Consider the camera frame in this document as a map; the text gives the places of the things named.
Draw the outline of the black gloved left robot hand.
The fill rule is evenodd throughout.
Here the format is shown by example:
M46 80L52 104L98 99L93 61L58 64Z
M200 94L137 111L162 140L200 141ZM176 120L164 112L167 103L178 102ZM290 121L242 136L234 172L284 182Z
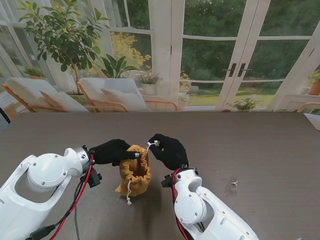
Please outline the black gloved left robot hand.
M134 151L128 151L130 145L122 139L112 139L89 149L93 159L98 165L112 164L118 166L123 160L137 158Z

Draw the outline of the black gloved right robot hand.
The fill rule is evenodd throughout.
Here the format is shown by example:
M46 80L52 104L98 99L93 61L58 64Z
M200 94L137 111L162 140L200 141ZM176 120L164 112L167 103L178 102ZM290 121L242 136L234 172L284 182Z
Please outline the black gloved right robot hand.
M161 161L169 170L175 171L183 166L189 166L189 161L184 146L175 138L163 134L155 134L148 141L154 157Z

